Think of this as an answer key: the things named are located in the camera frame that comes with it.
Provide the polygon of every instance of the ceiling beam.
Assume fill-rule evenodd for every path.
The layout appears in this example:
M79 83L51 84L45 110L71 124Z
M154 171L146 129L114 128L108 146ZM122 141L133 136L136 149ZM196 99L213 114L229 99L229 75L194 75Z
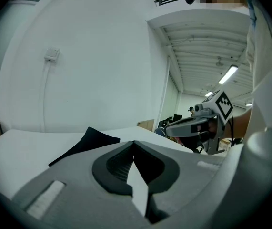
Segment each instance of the ceiling beam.
M170 44L169 38L166 35L163 28L157 28L157 29L155 29L155 31L156 31L157 35L159 36L163 47L165 48L166 52L168 53L168 55L170 57L170 60L171 60L170 74L176 83L178 91L183 92L183 81L182 81L179 65L178 65L178 62L176 59L176 55L175 55L174 50L171 46L165 46L165 45Z
M221 67L217 67L217 66L203 66L203 65L194 65L194 64L181 64L179 63L179 67L180 67L180 71L182 70L196 70L196 71L204 71L205 73L208 73L209 71L213 71L215 73L222 73L223 69Z
M229 40L226 38L218 38L218 37L192 37L190 39L190 37L186 37L186 38L181 38L181 39L175 39L175 40L170 40L171 43L176 43L179 45L181 44L184 45L183 43L186 42L204 42L204 43L208 43L208 42L215 42L215 43L224 43L224 44L232 44L234 46L238 46L238 47L242 47L245 48L247 46L247 41L236 41L236 40Z
M252 91L247 91L241 95L233 97L232 100L236 101L236 100L244 100L244 99L250 98L252 96L251 93L252 93Z
M252 84L252 74L250 72L244 72L243 70L240 71L239 69L237 76L238 76L237 78L242 78L244 80L251 82Z
M186 52L186 53L189 53L189 54L198 54L197 52L199 51L198 50L188 50L188 51L183 51L183 52ZM229 51L218 51L218 52L215 52L215 51L208 51L208 50L200 50L200 54L203 55L203 56L206 56L206 57L210 57L211 59L215 59L216 61L218 61L218 58L220 57L221 59L225 59L225 60L234 60L236 61L239 57L239 55L241 54L241 52L229 52Z
M188 35L201 35L201 34L210 34L212 37L221 35L226 36L226 38L238 38L242 39L243 41L247 40L247 34L244 33L237 33L232 31L226 31L226 30L213 30L213 29L206 29L206 28L196 28L196 29L180 29L179 31L167 31L168 36L177 36L177 34L185 35L184 37L187 38Z
M196 60L196 59L198 59L197 56L200 56L201 59L215 60L215 62L217 62L218 57L219 57L219 55L211 56L211 55L205 55L205 54L203 54L203 53L185 52L185 51L182 51L182 50L175 50L175 54L176 54L176 56L177 56L178 58L185 58L185 59L188 59L188 58L192 58L192 57L193 57L193 58L195 58L195 60ZM221 56L221 58L222 58L221 61L223 61L223 62L234 63L234 64L237 64L237 62L238 62L238 60L239 60L239 58L238 58L238 60L234 60L234 59L225 58L225 57L222 57L222 56Z
M209 62L204 62L201 61L199 58L197 62L195 61L182 61L178 59L178 64L180 67L204 67L204 68L209 68L209 69L216 69L220 68L219 66L216 66L217 60L209 61Z
M237 103L232 103L233 106L242 108L242 109L247 109L247 107L245 105L241 105L241 104L237 104Z
M185 1L177 1L168 6L159 6L149 10L146 21L152 29L176 23L192 21L209 21L210 23L225 23L228 27L240 26L240 31L247 33L250 20L247 8L236 9L208 9L206 4L193 3L191 6Z
M209 51L211 50L217 50L217 52L215 53L219 53L221 52L222 50L224 51L229 51L230 53L234 53L234 54L238 54L240 55L241 52L242 52L242 48L239 48L239 49L236 49L236 48L231 48L230 46L218 46L218 45L214 45L214 44L208 44L208 43L204 43L204 44L197 44L197 45L192 45L191 43L189 44L186 44L186 45L183 45L183 44L173 44L172 45L174 48L181 48L181 49L184 49L184 50L195 50L195 51L198 51L198 50L203 50L203 48L205 49L208 49Z
M205 96L202 95L201 93L193 92L193 91L188 91L188 90L185 90L185 91L184 91L184 94L190 94L190 95L195 95L195 96L199 96L199 97L205 98Z
M207 74L206 72L187 72L187 71L181 71L181 74L185 77L193 77L193 76L200 76L200 77L206 77L208 79L211 79L212 77L214 79L219 79L218 73L211 73Z
M185 81L189 81L189 80L199 80L199 81L202 81L202 84L205 85L205 84L210 84L212 82L214 82L214 79L211 79L210 77L206 76L206 77L203 77L203 76L186 76L186 75L183 75L182 76L182 79Z

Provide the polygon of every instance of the white table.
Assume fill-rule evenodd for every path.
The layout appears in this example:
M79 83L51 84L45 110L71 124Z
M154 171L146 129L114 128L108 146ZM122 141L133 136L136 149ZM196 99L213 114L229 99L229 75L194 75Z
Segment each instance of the white table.
M192 153L191 150L141 127L110 130L103 133L119 137L121 142L147 141ZM0 192L12 199L22 186L48 169L50 162L77 144L83 135L84 133L7 131L0 137Z

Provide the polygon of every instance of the cable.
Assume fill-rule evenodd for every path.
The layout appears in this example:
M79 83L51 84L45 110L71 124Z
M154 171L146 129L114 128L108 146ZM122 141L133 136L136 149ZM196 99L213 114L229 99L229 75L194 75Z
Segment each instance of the cable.
M231 129L231 147L232 147L233 144L234 144L234 140L233 140L233 134L234 134L234 131L233 131L233 128L234 128L233 115L232 115L232 124L231 124L231 122L229 120L228 120L228 123L229 123L230 129Z
M39 91L39 118L40 118L41 132L45 132L44 102L45 102L45 92L46 92L46 84L47 84L49 69L50 69L50 61L45 61L42 76L40 79L40 91Z

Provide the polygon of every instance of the black fabric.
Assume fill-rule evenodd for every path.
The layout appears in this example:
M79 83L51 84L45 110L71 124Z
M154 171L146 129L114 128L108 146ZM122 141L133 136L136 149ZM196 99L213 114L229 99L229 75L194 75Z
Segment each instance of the black fabric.
M133 162L148 185L149 194L169 190L180 173L173 159L139 141L129 141L97 158L92 175L109 193L132 196L132 188L126 182Z
M120 138L106 135L91 127L88 127L82 139L74 147L72 147L65 154L63 154L61 157L58 157L56 160L51 162L49 166L54 165L56 162L59 162L61 159L69 155L85 152L88 150L93 150L95 148L99 148L99 147L103 147L103 146L107 146L107 145L111 145L111 144L115 144L119 142L120 142Z

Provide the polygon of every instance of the person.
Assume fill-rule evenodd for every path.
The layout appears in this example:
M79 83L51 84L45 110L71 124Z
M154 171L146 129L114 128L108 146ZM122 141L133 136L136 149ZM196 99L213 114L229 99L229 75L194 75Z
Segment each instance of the person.
M195 110L193 107L190 107L188 111L191 112L191 116L194 116Z
M233 4L234 7L245 6L249 9L250 26L247 35L246 58L253 75L253 88L255 89L272 68L272 19L264 7L257 0L201 0L208 3ZM256 105L253 105L244 114L233 117L233 137L247 140L251 134L263 131L266 128L263 116ZM217 122L209 122L209 131L215 133ZM229 122L224 131L223 138L231 138Z

